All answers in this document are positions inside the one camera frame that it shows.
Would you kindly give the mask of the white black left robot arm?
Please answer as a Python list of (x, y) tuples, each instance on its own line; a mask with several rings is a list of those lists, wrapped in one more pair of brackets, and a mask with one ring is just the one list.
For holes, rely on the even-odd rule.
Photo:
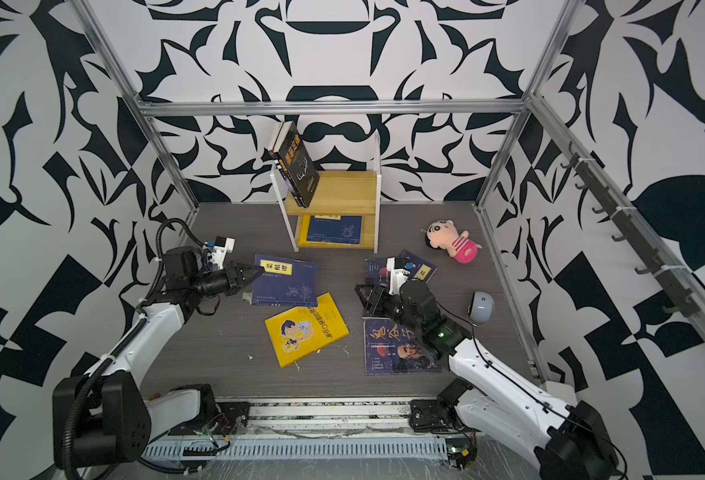
[(202, 242), (180, 218), (156, 232), (158, 270), (148, 295), (136, 306), (138, 320), (83, 374), (54, 388), (54, 463), (68, 479), (80, 470), (142, 460), (158, 438), (186, 424), (202, 427), (218, 414), (208, 384), (176, 388), (155, 400), (140, 386), (164, 346), (201, 314), (204, 300), (234, 296), (264, 275), (264, 268), (228, 259), (234, 239)]

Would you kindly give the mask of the black deer antler book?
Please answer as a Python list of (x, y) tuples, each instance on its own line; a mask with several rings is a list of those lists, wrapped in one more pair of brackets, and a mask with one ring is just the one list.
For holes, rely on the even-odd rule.
[(296, 122), (286, 122), (288, 125), (282, 130), (282, 145), (280, 146), (280, 156), (286, 164), (290, 179), (296, 187), (296, 204), (302, 208), (310, 207), (312, 198), (318, 189), (320, 175), (314, 167), (314, 162), (310, 159), (310, 154), (306, 150), (306, 144), (300, 137)]

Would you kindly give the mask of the blue book beige label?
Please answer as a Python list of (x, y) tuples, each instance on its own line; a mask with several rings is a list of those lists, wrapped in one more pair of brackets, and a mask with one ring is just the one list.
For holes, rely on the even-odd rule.
[(310, 218), (306, 240), (338, 245), (359, 245), (362, 235), (362, 216), (317, 215)]

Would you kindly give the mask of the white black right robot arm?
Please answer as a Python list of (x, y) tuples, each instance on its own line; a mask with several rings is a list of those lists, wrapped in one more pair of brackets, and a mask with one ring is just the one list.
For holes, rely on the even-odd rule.
[(372, 284), (355, 291), (366, 310), (414, 332), (416, 344), (454, 374), (437, 397), (448, 428), (492, 437), (543, 479), (626, 478), (628, 462), (594, 407), (562, 400), (498, 360), (470, 321), (443, 312), (425, 282), (409, 280), (396, 294)]

